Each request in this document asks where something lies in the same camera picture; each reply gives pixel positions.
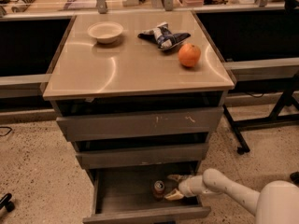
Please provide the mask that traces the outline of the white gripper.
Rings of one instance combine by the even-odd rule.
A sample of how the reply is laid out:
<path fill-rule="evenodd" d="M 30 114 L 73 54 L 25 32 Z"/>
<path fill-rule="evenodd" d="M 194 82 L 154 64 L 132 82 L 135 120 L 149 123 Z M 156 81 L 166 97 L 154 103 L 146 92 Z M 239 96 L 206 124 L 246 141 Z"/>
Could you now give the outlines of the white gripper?
<path fill-rule="evenodd" d="M 178 189 L 173 189 L 164 195 L 164 198 L 168 201 L 194 197 L 206 190 L 206 185 L 201 175 L 169 175 L 167 178 L 178 183 Z"/>

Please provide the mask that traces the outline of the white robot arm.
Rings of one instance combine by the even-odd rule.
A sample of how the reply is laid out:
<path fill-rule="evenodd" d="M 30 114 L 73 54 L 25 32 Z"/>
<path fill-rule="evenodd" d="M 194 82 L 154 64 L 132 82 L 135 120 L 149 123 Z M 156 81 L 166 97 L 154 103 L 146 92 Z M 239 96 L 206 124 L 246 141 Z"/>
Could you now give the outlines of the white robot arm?
<path fill-rule="evenodd" d="M 201 175 L 169 175 L 168 178 L 178 183 L 164 196 L 168 201 L 224 193 L 254 215 L 255 224 L 299 224 L 299 188 L 293 183 L 277 180 L 256 191 L 212 168 Z"/>

